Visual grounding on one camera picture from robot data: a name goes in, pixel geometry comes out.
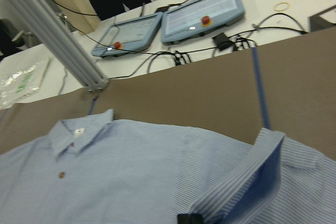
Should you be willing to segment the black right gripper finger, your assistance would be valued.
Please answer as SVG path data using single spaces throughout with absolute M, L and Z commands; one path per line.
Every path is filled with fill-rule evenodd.
M 178 214 L 177 224 L 203 224 L 201 214 Z

